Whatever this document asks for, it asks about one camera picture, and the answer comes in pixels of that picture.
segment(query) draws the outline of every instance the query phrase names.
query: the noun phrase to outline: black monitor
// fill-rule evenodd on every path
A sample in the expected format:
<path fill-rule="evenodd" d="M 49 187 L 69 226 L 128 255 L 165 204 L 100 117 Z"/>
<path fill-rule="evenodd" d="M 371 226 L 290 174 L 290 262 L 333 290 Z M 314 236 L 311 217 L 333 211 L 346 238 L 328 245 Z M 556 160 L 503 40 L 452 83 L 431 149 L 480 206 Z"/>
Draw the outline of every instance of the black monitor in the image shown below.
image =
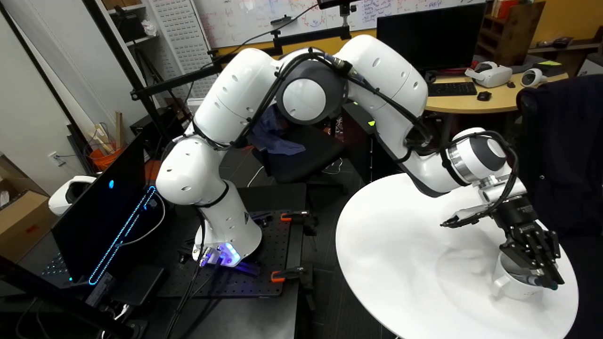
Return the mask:
<path fill-rule="evenodd" d="M 73 202 L 52 236 L 69 277 L 94 285 L 133 226 L 145 196 L 143 140 L 128 149 Z"/>
<path fill-rule="evenodd" d="M 486 4 L 403 14 L 377 19 L 377 38 L 405 57 L 420 74 L 467 68 Z"/>

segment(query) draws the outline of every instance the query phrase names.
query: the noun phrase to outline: white table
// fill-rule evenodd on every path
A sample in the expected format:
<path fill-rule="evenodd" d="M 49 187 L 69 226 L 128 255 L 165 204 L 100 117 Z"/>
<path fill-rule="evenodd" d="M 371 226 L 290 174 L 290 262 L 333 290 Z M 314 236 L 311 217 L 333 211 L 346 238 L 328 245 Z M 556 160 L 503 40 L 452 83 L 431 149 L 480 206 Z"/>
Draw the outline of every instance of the white table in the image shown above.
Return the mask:
<path fill-rule="evenodd" d="M 505 236 L 493 221 L 458 230 L 439 224 L 478 202 L 473 187 L 441 198 L 399 174 L 363 187 L 337 223 L 337 258 L 360 304 L 403 339 L 561 339 L 578 307 L 573 268 L 565 285 L 531 302 L 491 298 Z"/>

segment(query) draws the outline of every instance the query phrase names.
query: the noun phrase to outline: black chair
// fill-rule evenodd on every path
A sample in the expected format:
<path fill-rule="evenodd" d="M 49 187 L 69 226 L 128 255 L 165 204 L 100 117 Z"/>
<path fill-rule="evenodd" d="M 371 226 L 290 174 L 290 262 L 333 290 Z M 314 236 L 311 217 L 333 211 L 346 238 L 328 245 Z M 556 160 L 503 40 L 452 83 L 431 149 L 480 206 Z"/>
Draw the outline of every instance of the black chair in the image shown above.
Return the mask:
<path fill-rule="evenodd" d="M 580 290 L 567 337 L 603 337 L 603 78 L 518 94 L 520 179 L 539 219 L 556 230 Z"/>
<path fill-rule="evenodd" d="M 326 136 L 316 127 L 290 127 L 280 138 L 301 143 L 305 151 L 284 157 L 254 149 L 254 157 L 263 164 L 265 174 L 277 183 L 307 181 L 337 160 L 343 153 L 343 143 Z"/>

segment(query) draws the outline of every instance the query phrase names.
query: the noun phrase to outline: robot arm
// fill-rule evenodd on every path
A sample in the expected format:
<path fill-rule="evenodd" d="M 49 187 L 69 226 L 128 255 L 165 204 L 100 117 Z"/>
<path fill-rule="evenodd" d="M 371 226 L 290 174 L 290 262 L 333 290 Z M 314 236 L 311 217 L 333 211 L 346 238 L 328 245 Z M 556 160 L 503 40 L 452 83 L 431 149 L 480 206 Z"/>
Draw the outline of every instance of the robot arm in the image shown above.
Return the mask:
<path fill-rule="evenodd" d="M 235 187 L 218 177 L 218 164 L 224 149 L 245 136 L 273 98 L 299 125 L 335 117 L 343 100 L 358 102 L 375 119 L 384 149 L 424 194 L 441 196 L 463 185 L 480 185 L 484 204 L 459 211 L 444 226 L 493 217 L 507 234 L 508 258 L 531 273 L 539 272 L 546 283 L 552 281 L 550 287 L 561 283 L 554 266 L 554 236 L 529 213 L 520 213 L 522 219 L 497 215 L 503 207 L 516 207 L 508 202 L 524 194 L 507 166 L 501 140 L 467 130 L 441 153 L 418 155 L 416 149 L 429 142 L 418 121 L 427 87 L 405 59 L 369 36 L 350 40 L 333 57 L 305 49 L 273 61 L 262 51 L 245 49 L 220 74 L 196 111 L 188 136 L 167 155 L 156 179 L 167 202 L 198 206 L 207 217 L 207 234 L 194 251 L 203 262 L 235 266 L 260 245 L 260 228 L 248 219 Z M 422 136 L 418 143 L 407 138 L 412 128 Z M 525 238 L 516 226 L 525 226 L 522 230 L 533 236 Z"/>

